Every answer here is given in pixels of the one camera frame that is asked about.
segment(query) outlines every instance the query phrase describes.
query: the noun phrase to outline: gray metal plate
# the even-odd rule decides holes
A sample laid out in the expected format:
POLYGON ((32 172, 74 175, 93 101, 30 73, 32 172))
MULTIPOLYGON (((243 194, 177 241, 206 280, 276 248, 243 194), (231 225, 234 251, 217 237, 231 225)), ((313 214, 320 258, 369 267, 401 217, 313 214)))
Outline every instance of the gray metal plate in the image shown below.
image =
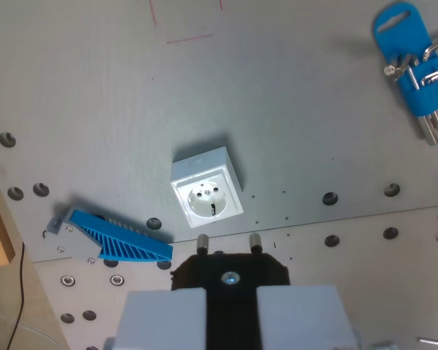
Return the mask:
MULTIPOLYGON (((145 0, 0 1, 0 133, 17 139, 0 145, 0 185, 24 192, 8 205, 34 261, 64 257, 42 230, 70 205, 158 217, 165 241, 438 205, 438 145, 372 38, 387 1, 222 2, 154 0, 154 27, 145 0), (221 146, 245 213, 192 230, 172 161, 221 146)), ((438 29, 438 1, 414 3, 438 29)))
MULTIPOLYGON (((430 208, 285 227, 261 232, 261 241, 266 253, 288 266, 292 285, 336 285, 350 323, 366 345, 391 340, 401 350, 433 350, 416 337, 438 339, 437 216, 438 208, 430 208), (383 238, 389 227, 399 230, 390 241, 383 238), (325 246, 328 235, 338 235, 340 244, 325 246)), ((244 233, 211 238, 210 253, 249 252, 248 237, 244 233)), ((170 271, 195 251, 195 241, 174 244, 170 271)), ((89 265, 62 259, 34 267, 57 318, 65 313, 75 317, 72 324, 60 322, 74 350, 103 349, 105 339, 117 332, 130 291, 170 289, 172 283, 170 271, 152 262, 120 262, 108 268, 101 260, 89 265), (115 274, 125 279, 120 287, 110 283, 115 274), (64 275, 76 279, 73 287, 60 282, 64 275), (86 310, 97 318, 83 319, 86 310)))

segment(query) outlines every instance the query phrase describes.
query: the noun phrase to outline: blue plastic object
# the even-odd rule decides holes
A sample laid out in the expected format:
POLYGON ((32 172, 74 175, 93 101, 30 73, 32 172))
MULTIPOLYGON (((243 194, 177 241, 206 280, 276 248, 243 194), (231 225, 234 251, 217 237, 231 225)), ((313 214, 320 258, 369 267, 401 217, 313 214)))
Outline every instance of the blue plastic object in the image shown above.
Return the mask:
MULTIPOLYGON (((431 54, 428 61, 422 61, 423 53, 431 46, 431 39, 415 6, 401 2, 386 8, 375 19, 373 33, 388 63, 399 56, 402 61, 407 54, 418 57, 420 64, 412 67, 412 70, 419 84, 426 75, 438 71, 438 55, 435 52, 431 54), (385 31, 379 30, 391 18, 403 14, 406 18, 385 31)), ((398 86, 416 117, 429 115, 438 109, 438 80, 416 90, 408 74, 404 74, 399 78, 398 86)))
POLYGON ((172 246, 114 225, 84 211, 74 210, 69 221, 102 245, 101 259, 120 261, 169 261, 172 246))

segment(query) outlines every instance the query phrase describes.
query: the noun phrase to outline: black cable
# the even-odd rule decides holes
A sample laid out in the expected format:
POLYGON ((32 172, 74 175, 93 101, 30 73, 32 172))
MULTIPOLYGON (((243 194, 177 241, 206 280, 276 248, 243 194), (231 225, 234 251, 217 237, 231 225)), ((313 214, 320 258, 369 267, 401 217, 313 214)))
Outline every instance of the black cable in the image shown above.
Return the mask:
POLYGON ((21 251, 21 262, 20 262, 21 308, 20 308, 20 313, 18 314, 18 318, 16 319, 15 329, 13 330, 12 336, 9 339, 7 350, 9 350, 9 347, 12 345, 13 337, 15 336, 16 329, 20 324, 21 314, 23 313, 23 307, 24 307, 23 258, 24 258, 24 242, 23 242, 23 250, 21 251))

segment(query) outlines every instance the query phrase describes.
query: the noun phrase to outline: metal allen key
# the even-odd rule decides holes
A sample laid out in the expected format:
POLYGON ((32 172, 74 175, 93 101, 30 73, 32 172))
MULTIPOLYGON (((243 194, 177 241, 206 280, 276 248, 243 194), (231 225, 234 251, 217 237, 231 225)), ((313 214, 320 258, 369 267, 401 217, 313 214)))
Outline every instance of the metal allen key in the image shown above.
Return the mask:
MULTIPOLYGON (((409 74, 410 81, 414 85, 416 90, 420 90, 420 86, 415 78, 414 72, 412 71, 412 67, 407 66, 407 73, 409 74)), ((430 146, 438 143, 438 135, 434 130, 434 127, 431 123, 431 119, 429 115, 425 115, 423 117, 417 117, 418 123, 423 131, 423 135, 425 136, 425 140, 430 146)))

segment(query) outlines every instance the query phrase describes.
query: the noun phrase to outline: metal pin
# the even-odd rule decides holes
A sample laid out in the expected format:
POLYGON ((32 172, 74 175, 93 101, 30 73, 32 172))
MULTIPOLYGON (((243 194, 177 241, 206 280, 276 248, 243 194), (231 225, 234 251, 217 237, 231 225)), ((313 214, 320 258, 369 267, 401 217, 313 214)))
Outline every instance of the metal pin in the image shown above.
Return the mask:
MULTIPOLYGON (((409 74, 410 81, 414 85, 416 90, 420 90, 420 86, 415 78, 414 72, 410 66, 407 67, 407 73, 409 74)), ((425 136, 425 140, 430 146, 438 143, 438 135, 433 129, 433 125, 431 124, 430 117, 428 115, 423 117, 417 117, 418 123, 423 131, 423 135, 425 136)))
POLYGON ((421 343, 427 343, 427 344, 438 345, 438 341, 436 341, 436 340, 434 340, 434 339, 418 338, 418 341, 420 341, 421 343))
POLYGON ((210 247, 210 238, 202 233, 196 240, 196 253, 201 256, 207 255, 207 251, 210 247))
POLYGON ((256 232, 253 232, 250 235, 250 250, 252 253, 260 254, 263 251, 263 247, 261 245, 261 237, 256 232))

